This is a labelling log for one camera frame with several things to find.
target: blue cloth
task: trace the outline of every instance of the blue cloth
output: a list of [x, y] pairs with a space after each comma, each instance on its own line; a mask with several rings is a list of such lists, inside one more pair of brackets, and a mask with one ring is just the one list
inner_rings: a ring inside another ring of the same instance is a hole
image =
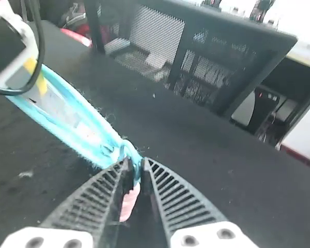
[[135, 169], [134, 183], [136, 184], [140, 179], [142, 157], [131, 142], [122, 139], [106, 119], [62, 77], [45, 65], [42, 65], [42, 73], [47, 79], [48, 84], [53, 86], [81, 116], [83, 123], [98, 134], [101, 138], [100, 146], [94, 146], [86, 139], [80, 137], [75, 128], [53, 118], [24, 98], [23, 95], [7, 96], [7, 98], [34, 121], [53, 133], [84, 158], [91, 161], [96, 167], [106, 169], [123, 158], [130, 157]]

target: white device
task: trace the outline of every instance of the white device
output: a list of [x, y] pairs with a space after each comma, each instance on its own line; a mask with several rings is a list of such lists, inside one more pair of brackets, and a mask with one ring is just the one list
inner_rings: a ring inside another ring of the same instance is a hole
[[15, 14], [8, 0], [0, 0], [0, 88], [29, 59], [38, 56], [32, 29]]

